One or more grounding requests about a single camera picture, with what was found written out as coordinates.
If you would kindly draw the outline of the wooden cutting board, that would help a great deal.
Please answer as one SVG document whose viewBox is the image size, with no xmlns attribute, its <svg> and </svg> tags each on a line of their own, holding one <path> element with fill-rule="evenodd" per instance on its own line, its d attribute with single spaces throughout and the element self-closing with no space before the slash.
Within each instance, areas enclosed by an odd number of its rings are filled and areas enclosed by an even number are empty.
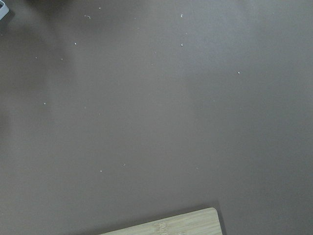
<svg viewBox="0 0 313 235">
<path fill-rule="evenodd" d="M 221 235 L 215 208 L 180 214 L 112 232 L 109 235 Z"/>
</svg>

